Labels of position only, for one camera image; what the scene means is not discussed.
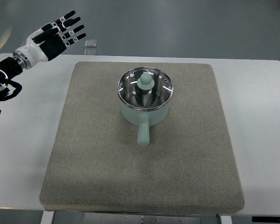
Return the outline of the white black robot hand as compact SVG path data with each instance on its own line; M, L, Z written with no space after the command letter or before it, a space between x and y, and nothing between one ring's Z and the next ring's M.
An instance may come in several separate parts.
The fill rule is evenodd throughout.
M30 69L39 62L48 62L62 54L69 46L86 37L78 32L84 25L74 26L81 18L72 18L70 11L52 23L48 23L29 35L23 46L13 52L13 59L23 69Z

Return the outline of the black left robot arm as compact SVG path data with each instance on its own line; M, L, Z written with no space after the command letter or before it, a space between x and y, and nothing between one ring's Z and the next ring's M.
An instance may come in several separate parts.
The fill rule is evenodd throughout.
M10 100L21 92L22 85L13 78L21 74L25 67L26 64L18 56L7 57L0 62L0 102Z

